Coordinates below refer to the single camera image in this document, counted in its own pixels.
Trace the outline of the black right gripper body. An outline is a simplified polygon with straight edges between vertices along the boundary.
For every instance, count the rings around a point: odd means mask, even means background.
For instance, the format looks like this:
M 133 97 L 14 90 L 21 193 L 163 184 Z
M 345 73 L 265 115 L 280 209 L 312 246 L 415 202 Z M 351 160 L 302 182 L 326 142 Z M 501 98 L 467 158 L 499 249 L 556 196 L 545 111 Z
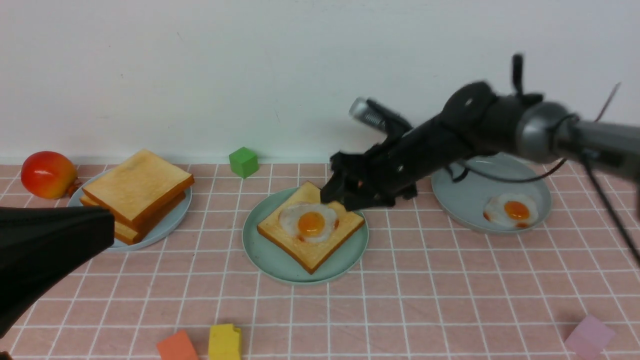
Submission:
M 357 197 L 342 204 L 346 210 L 391 208 L 397 198 L 416 197 L 419 180 L 474 153 L 468 141 L 433 118 L 402 137 L 388 136 L 364 153 L 335 153 L 330 168 L 360 182 Z

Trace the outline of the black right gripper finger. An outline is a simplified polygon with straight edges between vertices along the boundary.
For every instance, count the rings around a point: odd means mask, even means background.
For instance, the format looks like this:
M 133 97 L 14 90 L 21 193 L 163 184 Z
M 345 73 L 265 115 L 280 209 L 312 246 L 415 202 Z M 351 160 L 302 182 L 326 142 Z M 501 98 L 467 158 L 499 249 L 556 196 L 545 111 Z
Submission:
M 329 204 L 338 202 L 347 205 L 355 199 L 361 187 L 361 182 L 345 172 L 334 172 L 327 183 L 320 189 L 320 202 Z

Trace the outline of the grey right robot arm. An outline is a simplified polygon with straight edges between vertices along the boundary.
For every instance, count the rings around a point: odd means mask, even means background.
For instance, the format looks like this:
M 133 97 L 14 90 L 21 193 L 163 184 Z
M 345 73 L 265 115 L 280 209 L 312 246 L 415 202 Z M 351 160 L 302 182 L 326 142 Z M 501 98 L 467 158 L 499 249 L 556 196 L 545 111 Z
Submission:
M 357 98 L 350 116 L 386 139 L 363 153 L 334 153 L 320 202 L 348 211 L 390 208 L 397 198 L 414 198 L 417 182 L 436 171 L 498 153 L 537 164 L 562 158 L 639 184 L 638 127 L 584 121 L 542 93 L 526 93 L 523 70 L 523 55 L 514 54 L 513 94 L 498 95 L 484 80 L 469 83 L 418 126 L 372 98 Z

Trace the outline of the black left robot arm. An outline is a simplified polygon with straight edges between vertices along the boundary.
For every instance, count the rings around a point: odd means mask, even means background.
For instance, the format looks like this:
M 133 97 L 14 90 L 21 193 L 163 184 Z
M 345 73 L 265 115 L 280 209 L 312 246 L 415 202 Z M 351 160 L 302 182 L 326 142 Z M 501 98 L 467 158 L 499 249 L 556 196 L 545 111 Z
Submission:
M 102 207 L 2 207 L 0 335 L 52 287 L 114 242 L 114 215 Z

